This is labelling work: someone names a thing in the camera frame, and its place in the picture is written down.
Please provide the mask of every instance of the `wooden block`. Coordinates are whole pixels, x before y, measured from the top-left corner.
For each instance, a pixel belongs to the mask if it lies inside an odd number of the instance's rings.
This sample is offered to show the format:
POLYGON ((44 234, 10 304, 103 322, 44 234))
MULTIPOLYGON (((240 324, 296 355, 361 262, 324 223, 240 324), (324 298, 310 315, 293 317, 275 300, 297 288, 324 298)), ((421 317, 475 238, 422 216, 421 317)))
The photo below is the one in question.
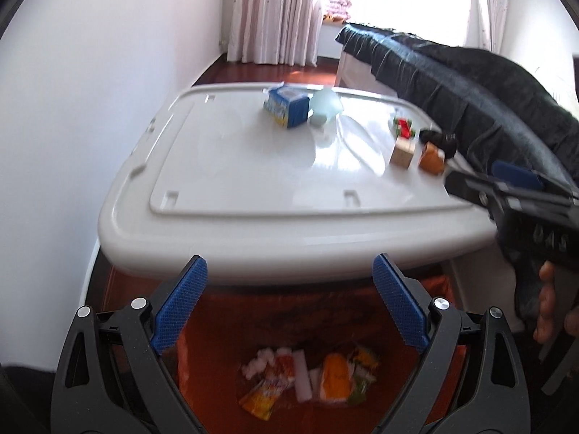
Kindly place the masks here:
POLYGON ((428 142, 422 150, 418 167, 431 175, 444 173, 444 152, 428 142))
POLYGON ((394 151, 390 157, 390 164, 408 169, 413 156, 414 144, 410 140, 398 137, 396 144, 394 144, 394 151))

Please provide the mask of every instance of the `red toy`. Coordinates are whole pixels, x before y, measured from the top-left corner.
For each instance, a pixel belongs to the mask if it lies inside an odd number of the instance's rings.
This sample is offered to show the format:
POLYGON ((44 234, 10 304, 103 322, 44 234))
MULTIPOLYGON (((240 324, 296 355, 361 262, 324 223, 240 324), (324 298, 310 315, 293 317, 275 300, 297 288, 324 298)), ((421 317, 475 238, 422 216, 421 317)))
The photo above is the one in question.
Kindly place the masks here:
POLYGON ((411 139, 416 135, 416 131, 412 128, 412 121, 408 119, 395 117, 393 124, 396 127, 396 137, 411 139))

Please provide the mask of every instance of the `wooden floor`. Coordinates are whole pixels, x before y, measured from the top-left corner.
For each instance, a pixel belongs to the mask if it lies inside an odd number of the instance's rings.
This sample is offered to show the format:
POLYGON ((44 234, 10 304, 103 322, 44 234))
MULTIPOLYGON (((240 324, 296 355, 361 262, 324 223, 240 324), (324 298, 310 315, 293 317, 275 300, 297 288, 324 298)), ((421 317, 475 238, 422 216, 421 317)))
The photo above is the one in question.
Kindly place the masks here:
POLYGON ((290 67, 288 65, 227 62, 222 56, 201 75, 195 84, 285 81, 287 83, 334 86, 337 71, 338 60, 336 59, 320 58, 317 67, 290 67))
MULTIPOLYGON (((249 81, 285 81, 291 83, 334 85, 338 61, 320 58, 317 67, 290 67, 287 65, 256 65, 255 63, 229 63, 221 56, 195 85, 249 81)), ((158 281, 128 276, 114 269, 106 257, 99 253, 93 268, 86 304, 97 311, 117 310, 133 298, 150 295, 158 281)))

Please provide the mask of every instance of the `blue gripper pad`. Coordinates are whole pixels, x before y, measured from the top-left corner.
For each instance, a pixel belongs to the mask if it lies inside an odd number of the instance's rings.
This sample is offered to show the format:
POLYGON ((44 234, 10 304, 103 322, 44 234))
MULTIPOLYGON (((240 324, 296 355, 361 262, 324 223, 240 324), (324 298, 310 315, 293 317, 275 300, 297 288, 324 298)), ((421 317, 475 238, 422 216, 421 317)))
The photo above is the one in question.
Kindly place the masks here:
POLYGON ((207 263, 197 258, 157 312, 151 346, 158 355, 175 345, 206 283, 207 263))
POLYGON ((426 316, 395 269, 382 255, 374 259, 372 278, 404 343, 422 353, 430 342, 426 316))
POLYGON ((501 181, 514 187, 543 191, 545 185, 541 179, 529 169, 514 166, 505 161, 497 160, 490 168, 491 174, 501 181))

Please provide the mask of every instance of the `white plastic lid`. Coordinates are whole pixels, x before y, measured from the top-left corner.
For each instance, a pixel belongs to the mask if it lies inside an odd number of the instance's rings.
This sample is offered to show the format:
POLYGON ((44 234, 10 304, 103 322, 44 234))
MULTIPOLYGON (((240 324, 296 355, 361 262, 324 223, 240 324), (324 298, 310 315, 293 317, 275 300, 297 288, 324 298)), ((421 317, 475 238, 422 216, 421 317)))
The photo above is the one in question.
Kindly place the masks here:
POLYGON ((270 86, 199 86, 159 112, 101 211, 112 263, 171 276, 198 254, 213 283, 312 282, 367 277, 380 252, 410 267, 492 241, 485 211, 418 168, 420 146, 408 170, 389 164, 388 121, 431 127, 424 112, 336 89, 336 120, 284 129, 263 109, 270 86))

